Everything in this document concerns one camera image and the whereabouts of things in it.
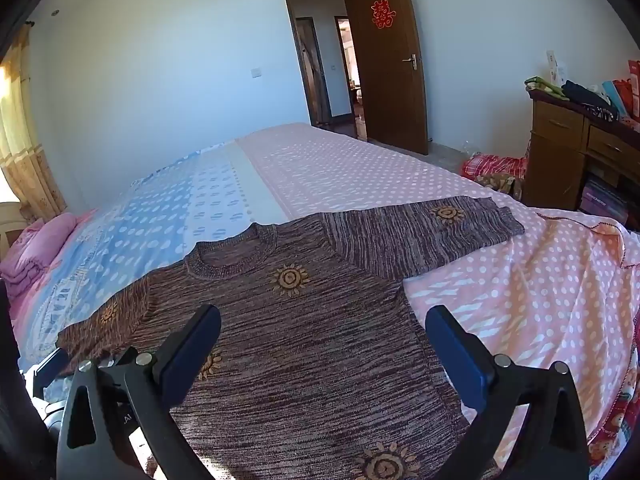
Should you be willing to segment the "red patterned bag on floor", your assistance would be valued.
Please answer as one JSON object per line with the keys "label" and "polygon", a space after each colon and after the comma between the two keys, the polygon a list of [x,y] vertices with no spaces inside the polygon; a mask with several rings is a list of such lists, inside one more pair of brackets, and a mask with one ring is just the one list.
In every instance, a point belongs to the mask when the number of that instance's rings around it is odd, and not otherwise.
{"label": "red patterned bag on floor", "polygon": [[528,165],[527,157],[504,157],[477,153],[461,167],[462,177],[468,178],[485,188],[508,194],[520,200]]}

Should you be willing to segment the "pink and blue bedsheet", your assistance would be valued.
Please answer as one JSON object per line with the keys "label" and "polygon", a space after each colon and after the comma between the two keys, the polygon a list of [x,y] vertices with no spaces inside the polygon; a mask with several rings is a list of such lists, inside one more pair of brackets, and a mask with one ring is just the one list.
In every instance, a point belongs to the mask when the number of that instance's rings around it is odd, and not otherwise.
{"label": "pink and blue bedsheet", "polygon": [[638,235],[609,218],[529,207],[414,157],[303,124],[186,155],[85,214],[13,307],[21,368],[47,356],[63,328],[200,240],[224,240],[254,222],[462,195],[510,208],[525,232],[410,278],[411,307],[423,316],[444,304],[490,351],[517,363],[565,362],[590,443],[629,370]]}

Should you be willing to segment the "brown knitted sun-pattern sweater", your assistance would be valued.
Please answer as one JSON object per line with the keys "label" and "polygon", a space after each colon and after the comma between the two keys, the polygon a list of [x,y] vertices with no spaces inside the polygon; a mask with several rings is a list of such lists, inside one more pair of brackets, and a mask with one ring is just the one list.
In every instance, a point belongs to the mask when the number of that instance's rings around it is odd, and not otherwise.
{"label": "brown knitted sun-pattern sweater", "polygon": [[406,278],[524,231],[465,196],[253,224],[198,243],[58,334],[73,362],[154,350],[211,304],[221,334],[175,422],[219,479],[429,479],[468,424]]}

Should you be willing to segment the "green cloth on desk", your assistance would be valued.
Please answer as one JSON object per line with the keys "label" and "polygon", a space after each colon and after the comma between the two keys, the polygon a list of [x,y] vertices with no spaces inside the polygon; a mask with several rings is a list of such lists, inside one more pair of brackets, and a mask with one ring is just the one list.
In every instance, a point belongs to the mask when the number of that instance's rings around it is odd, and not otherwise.
{"label": "green cloth on desk", "polygon": [[555,99],[560,99],[563,101],[568,100],[568,97],[564,94],[563,90],[560,87],[552,84],[549,81],[546,81],[544,78],[541,78],[539,76],[527,78],[526,81],[524,81],[524,84],[527,91],[537,90],[550,94],[550,96],[553,96]]}

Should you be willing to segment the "red cartoon patterned quilt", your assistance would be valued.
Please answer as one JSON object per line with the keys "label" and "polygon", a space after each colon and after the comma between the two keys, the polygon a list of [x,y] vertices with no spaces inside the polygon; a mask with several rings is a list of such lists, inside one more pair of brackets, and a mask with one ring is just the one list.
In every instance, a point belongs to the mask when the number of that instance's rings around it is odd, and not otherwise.
{"label": "red cartoon patterned quilt", "polygon": [[639,421],[639,315],[634,318],[634,342],[629,370],[604,426],[589,443],[590,479],[604,479],[630,443]]}

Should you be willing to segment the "brown wooden door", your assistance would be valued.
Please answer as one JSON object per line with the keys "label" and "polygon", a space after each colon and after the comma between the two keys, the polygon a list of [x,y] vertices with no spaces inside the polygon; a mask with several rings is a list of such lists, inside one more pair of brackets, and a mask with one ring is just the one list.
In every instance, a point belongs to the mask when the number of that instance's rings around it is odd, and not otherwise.
{"label": "brown wooden door", "polygon": [[426,155],[428,134],[421,48],[412,0],[388,0],[391,28],[372,23],[375,0],[345,0],[370,139]]}

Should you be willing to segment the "brown wooden desk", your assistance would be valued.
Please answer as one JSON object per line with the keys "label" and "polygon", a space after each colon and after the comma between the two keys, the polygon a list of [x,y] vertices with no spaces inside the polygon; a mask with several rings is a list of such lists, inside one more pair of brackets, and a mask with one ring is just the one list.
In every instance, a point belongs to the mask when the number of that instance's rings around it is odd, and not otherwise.
{"label": "brown wooden desk", "polygon": [[639,133],[606,122],[583,107],[529,91],[533,122],[522,202],[531,207],[580,211],[589,180],[609,188],[628,207],[628,230],[639,229]]}

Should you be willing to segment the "yellow patterned curtain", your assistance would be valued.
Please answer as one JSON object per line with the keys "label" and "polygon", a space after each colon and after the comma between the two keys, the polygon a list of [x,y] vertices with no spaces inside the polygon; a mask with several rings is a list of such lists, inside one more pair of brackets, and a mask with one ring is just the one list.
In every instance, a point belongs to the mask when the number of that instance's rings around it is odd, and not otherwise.
{"label": "yellow patterned curtain", "polygon": [[29,33],[23,25],[1,62],[1,171],[29,218],[50,220],[65,200],[38,139],[29,78]]}

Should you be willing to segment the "purple books under desk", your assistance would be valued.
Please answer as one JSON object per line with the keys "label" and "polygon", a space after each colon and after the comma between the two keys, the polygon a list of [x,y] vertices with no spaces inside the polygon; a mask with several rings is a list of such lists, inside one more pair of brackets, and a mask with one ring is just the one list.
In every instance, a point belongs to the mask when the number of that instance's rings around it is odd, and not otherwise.
{"label": "purple books under desk", "polygon": [[585,214],[611,218],[621,224],[628,220],[627,204],[598,181],[589,180],[585,183],[579,210]]}

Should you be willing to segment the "cream wooden headboard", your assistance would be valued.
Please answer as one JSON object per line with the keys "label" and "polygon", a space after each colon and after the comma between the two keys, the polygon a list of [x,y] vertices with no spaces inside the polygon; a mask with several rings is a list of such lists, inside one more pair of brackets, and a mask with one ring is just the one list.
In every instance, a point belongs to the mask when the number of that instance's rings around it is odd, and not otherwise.
{"label": "cream wooden headboard", "polygon": [[0,204],[0,258],[3,259],[28,222],[21,213],[21,204],[7,202]]}

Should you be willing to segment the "red paper door decoration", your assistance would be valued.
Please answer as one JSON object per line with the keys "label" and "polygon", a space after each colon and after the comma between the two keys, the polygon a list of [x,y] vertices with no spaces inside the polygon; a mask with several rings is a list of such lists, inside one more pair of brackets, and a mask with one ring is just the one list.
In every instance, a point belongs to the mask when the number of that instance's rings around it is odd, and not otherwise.
{"label": "red paper door decoration", "polygon": [[377,29],[391,28],[397,12],[390,7],[388,0],[375,0],[371,6],[372,23]]}

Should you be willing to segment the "red gift bag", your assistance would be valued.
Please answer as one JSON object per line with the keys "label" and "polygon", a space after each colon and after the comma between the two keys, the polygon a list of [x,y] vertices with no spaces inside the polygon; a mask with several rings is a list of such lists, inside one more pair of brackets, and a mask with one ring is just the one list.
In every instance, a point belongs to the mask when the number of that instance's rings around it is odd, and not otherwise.
{"label": "red gift bag", "polygon": [[629,76],[627,79],[615,79],[614,87],[623,101],[628,115],[635,120],[640,113],[640,70],[638,60],[628,61]]}

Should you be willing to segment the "pink folded blanket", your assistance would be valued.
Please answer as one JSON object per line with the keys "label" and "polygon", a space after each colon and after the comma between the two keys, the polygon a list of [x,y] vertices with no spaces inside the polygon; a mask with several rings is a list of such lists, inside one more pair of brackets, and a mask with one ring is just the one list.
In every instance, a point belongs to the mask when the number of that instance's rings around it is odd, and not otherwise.
{"label": "pink folded blanket", "polygon": [[64,212],[48,222],[38,219],[21,232],[1,260],[9,300],[23,296],[47,271],[76,226],[77,218]]}

